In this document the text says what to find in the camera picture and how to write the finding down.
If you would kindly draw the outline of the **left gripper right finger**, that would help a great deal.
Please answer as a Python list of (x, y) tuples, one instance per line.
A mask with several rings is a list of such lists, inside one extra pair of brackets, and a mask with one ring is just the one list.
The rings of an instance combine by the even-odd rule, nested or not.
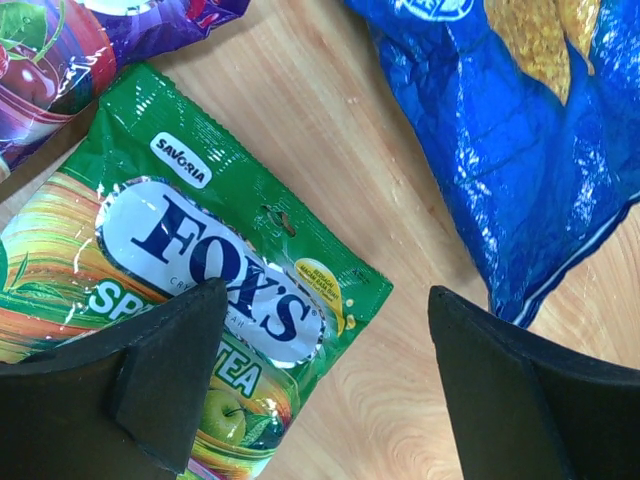
[(444, 286), (428, 320), (466, 479), (636, 479), (639, 372), (504, 322)]

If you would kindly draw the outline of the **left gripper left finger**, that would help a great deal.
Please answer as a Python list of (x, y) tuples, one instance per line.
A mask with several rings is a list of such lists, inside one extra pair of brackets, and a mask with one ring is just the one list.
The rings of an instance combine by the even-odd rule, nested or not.
[(226, 287), (210, 279), (132, 319), (3, 364), (2, 477), (181, 475), (226, 311)]

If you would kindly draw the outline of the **yellow green candy bag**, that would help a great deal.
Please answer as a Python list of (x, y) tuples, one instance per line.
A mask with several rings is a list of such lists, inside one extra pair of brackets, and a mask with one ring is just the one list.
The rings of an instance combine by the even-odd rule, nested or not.
[(228, 310), (186, 475), (254, 479), (392, 284), (168, 77), (138, 65), (2, 230), (1, 358), (212, 277)]

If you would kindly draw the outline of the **blue Doritos chip bag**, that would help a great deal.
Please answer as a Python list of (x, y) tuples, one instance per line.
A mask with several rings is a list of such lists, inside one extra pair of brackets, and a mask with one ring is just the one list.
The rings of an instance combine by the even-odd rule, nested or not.
[(354, 1), (491, 311), (528, 327), (639, 199), (635, 1)]

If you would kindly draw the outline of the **purple Tops candy bag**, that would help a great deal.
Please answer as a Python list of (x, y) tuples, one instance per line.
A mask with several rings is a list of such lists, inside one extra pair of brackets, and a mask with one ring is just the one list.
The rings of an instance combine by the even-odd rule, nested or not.
[(99, 97), (125, 67), (205, 39), (246, 1), (4, 1), (1, 176)]

